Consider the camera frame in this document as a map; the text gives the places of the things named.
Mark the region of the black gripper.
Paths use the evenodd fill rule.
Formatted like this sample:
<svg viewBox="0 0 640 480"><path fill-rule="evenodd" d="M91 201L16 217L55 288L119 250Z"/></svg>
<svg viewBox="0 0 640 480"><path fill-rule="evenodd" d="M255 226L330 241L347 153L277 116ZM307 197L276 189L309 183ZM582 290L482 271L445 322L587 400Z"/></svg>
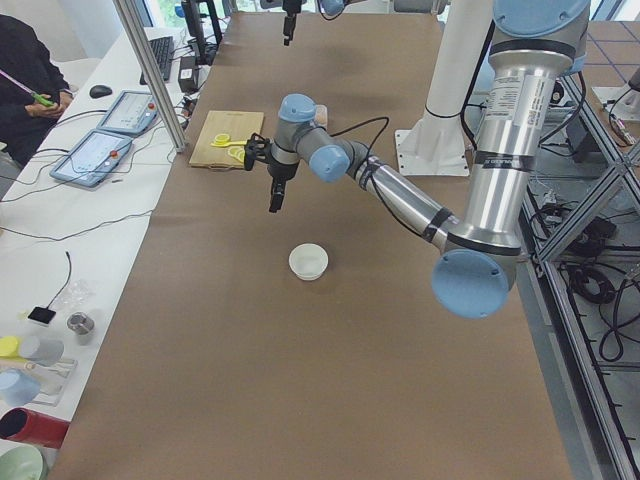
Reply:
<svg viewBox="0 0 640 480"><path fill-rule="evenodd" d="M302 0L283 0L282 9L286 13L283 23L283 44L289 46L293 40L296 27L296 16L302 11Z"/></svg>
<svg viewBox="0 0 640 480"><path fill-rule="evenodd" d="M283 164L274 160L268 165L267 171L272 177L269 203L270 213L277 213L282 208L285 197L286 182L295 177L297 169L297 162L292 164Z"/></svg>

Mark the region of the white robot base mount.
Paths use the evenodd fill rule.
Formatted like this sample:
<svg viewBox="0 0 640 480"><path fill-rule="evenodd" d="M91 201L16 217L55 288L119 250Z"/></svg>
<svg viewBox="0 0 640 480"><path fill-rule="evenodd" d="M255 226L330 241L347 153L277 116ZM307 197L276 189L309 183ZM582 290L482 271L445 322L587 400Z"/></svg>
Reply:
<svg viewBox="0 0 640 480"><path fill-rule="evenodd" d="M405 176L469 174L461 110L473 73L471 55L462 45L470 11L461 1L451 3L423 116L412 129L395 132L399 170Z"/></svg>

